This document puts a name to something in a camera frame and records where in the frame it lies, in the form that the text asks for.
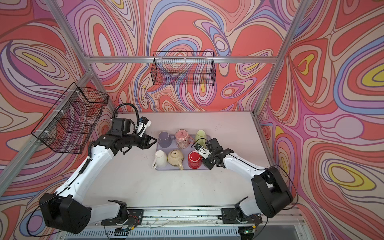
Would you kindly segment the red mug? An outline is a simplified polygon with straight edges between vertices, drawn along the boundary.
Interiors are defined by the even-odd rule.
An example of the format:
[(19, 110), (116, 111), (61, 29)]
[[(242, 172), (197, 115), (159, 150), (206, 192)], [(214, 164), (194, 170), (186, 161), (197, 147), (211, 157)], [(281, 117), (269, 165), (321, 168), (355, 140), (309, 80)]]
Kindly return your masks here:
[(188, 154), (188, 166), (191, 168), (191, 169), (199, 169), (202, 165), (202, 156), (195, 152), (195, 151), (192, 151)]

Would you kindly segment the beige speckled mug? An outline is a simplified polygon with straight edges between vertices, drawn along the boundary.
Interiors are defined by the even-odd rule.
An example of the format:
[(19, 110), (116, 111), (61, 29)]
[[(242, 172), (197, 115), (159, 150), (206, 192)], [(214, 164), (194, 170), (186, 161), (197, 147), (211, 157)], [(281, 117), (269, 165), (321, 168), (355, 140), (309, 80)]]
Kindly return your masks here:
[(184, 170), (183, 160), (184, 154), (180, 150), (172, 150), (168, 153), (168, 163), (174, 167), (178, 167), (181, 171)]

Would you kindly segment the light green mug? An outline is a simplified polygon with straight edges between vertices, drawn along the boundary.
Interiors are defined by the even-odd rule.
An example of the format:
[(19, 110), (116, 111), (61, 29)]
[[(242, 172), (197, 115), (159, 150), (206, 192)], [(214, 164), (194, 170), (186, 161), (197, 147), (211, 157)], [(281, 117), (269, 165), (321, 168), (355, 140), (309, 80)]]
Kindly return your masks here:
[(198, 130), (195, 136), (196, 144), (206, 148), (207, 134), (204, 130)]

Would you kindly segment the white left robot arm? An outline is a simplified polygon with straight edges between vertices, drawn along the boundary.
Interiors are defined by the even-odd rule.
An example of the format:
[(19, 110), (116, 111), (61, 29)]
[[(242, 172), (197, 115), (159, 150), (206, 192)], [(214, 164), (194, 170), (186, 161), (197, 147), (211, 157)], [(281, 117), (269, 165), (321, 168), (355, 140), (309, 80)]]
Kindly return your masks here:
[(130, 215), (125, 202), (109, 200), (98, 206), (83, 205), (94, 180), (119, 152), (126, 154), (133, 147), (147, 150), (157, 142), (146, 134), (152, 122), (140, 117), (133, 104), (128, 105), (135, 111), (136, 121), (119, 118), (117, 112), (123, 104), (118, 105), (112, 114), (111, 128), (89, 144), (87, 158), (54, 193), (45, 193), (40, 198), (38, 209), (47, 227), (78, 234), (92, 223), (110, 221), (121, 226), (128, 222)]

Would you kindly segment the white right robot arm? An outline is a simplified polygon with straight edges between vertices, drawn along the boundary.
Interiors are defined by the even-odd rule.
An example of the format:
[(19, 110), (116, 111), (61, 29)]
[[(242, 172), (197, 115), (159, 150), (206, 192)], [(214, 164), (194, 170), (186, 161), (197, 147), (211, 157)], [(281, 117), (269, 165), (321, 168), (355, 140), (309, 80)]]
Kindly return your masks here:
[(254, 197), (246, 197), (235, 205), (239, 216), (263, 214), (273, 218), (294, 200), (281, 173), (275, 167), (264, 168), (240, 157), (231, 149), (224, 149), (216, 138), (206, 142), (206, 147), (195, 146), (208, 169), (214, 166), (231, 170), (252, 183)]

